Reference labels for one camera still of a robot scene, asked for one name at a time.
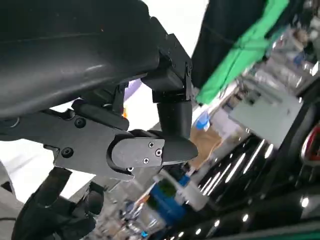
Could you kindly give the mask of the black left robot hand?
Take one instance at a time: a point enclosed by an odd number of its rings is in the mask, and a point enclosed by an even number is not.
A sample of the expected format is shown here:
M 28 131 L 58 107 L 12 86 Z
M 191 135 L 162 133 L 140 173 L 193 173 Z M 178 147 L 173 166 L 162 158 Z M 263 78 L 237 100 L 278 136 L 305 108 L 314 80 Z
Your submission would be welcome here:
M 192 62 L 141 0 L 3 0 L 0 138 L 41 143 L 61 174 L 129 181 L 130 168 L 186 162 Z M 129 130 L 125 88 L 152 91 L 161 129 Z

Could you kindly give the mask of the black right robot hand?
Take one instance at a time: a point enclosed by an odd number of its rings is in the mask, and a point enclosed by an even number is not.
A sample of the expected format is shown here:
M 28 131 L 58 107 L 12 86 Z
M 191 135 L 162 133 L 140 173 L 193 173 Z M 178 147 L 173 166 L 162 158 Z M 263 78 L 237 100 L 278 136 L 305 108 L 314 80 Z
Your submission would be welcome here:
M 91 182 L 78 202 L 60 194 L 71 171 L 54 167 L 28 198 L 15 221 L 13 240 L 80 240 L 96 227 L 104 205 L 104 188 Z

